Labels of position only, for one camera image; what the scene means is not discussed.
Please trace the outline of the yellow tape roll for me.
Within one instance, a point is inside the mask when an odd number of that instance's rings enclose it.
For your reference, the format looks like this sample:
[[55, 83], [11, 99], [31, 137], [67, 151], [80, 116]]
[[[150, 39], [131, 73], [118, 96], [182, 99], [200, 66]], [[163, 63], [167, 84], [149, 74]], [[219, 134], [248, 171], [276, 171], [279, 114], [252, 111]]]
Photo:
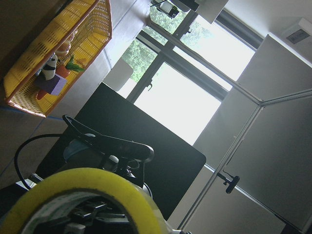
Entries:
[[164, 218], [137, 185], [108, 171], [76, 168], [56, 173], [26, 192], [8, 212], [2, 234], [31, 234], [40, 221], [68, 214], [87, 199], [102, 196], [126, 212], [137, 234], [165, 234]]

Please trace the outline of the yellow plastic basket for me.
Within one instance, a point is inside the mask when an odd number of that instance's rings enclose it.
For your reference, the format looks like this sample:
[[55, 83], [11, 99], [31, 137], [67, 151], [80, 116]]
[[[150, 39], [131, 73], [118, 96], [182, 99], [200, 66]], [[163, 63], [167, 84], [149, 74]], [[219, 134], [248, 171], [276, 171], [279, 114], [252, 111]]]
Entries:
[[6, 103], [46, 117], [111, 38], [108, 0], [71, 0], [4, 77]]

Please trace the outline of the black monitor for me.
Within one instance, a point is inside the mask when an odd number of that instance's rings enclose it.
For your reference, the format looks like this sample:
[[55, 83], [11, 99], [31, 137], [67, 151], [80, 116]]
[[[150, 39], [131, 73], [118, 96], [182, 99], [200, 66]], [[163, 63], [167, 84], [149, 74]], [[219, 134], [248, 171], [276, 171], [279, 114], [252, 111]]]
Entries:
[[101, 84], [76, 115], [37, 168], [41, 177], [65, 164], [63, 152], [77, 132], [100, 133], [92, 146], [117, 157], [145, 164], [144, 181], [165, 219], [168, 219], [199, 174], [205, 156], [120, 96]]

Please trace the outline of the orange toy carrot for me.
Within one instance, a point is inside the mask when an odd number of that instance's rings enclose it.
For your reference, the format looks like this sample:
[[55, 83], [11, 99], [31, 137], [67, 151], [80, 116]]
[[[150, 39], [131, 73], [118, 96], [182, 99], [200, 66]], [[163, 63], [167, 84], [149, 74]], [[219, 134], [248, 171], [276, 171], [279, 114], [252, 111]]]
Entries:
[[[78, 64], [75, 64], [74, 63], [74, 56], [71, 56], [70, 60], [64, 65], [60, 65], [56, 68], [56, 73], [57, 75], [59, 76], [62, 76], [63, 78], [67, 78], [71, 71], [74, 71], [74, 72], [83, 72], [85, 71], [84, 68], [80, 67]], [[39, 91], [37, 93], [37, 96], [36, 96], [36, 99], [37, 100], [41, 100], [44, 96], [42, 96], [41, 94], [39, 94]]]

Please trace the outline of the purple foam block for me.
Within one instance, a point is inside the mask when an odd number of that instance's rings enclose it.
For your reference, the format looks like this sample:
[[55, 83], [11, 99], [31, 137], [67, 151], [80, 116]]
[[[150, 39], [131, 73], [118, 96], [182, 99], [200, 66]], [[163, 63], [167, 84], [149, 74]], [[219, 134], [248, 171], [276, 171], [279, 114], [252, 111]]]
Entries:
[[35, 85], [39, 87], [39, 94], [44, 96], [45, 94], [50, 94], [57, 96], [60, 94], [64, 88], [67, 80], [62, 76], [57, 74], [50, 80], [46, 80], [44, 77], [37, 77], [35, 80]]

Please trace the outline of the toy croissant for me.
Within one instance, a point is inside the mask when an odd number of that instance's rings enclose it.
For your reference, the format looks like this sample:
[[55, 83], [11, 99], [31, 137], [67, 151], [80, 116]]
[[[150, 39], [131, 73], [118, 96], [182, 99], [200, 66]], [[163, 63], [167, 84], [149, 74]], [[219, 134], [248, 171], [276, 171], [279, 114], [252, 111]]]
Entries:
[[64, 42], [63, 44], [56, 50], [55, 54], [57, 57], [66, 56], [69, 53], [71, 48], [71, 42], [73, 41], [75, 35], [77, 34], [77, 30], [75, 30]]

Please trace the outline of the black white penguin toy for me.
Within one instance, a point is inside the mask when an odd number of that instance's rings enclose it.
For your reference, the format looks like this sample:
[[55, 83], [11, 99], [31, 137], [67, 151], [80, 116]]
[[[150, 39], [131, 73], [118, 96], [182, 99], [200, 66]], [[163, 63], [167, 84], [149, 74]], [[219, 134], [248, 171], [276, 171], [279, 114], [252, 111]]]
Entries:
[[51, 80], [55, 76], [57, 62], [58, 57], [56, 54], [53, 54], [50, 60], [43, 66], [40, 74], [45, 78], [45, 80]]

